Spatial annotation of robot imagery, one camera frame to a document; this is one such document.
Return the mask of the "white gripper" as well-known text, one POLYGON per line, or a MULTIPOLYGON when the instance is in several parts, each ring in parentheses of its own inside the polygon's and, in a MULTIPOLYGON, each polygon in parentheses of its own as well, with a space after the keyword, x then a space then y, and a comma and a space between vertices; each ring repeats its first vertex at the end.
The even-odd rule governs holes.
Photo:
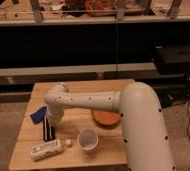
POLYGON ((51 126, 57 126, 61 122, 63 115, 64 112, 61 109, 51 110, 50 108, 48 108, 46 112, 46 117, 51 126))

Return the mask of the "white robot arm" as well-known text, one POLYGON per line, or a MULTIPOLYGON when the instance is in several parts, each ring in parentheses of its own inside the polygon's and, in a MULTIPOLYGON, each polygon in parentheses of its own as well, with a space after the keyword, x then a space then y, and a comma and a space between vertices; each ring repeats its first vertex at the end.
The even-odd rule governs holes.
POLYGON ((45 94, 44 102, 53 125, 62 119, 64 106, 120 114, 129 171, 175 170, 161 104, 148 84, 133 82, 119 91, 70 93, 66 83, 57 83, 45 94))

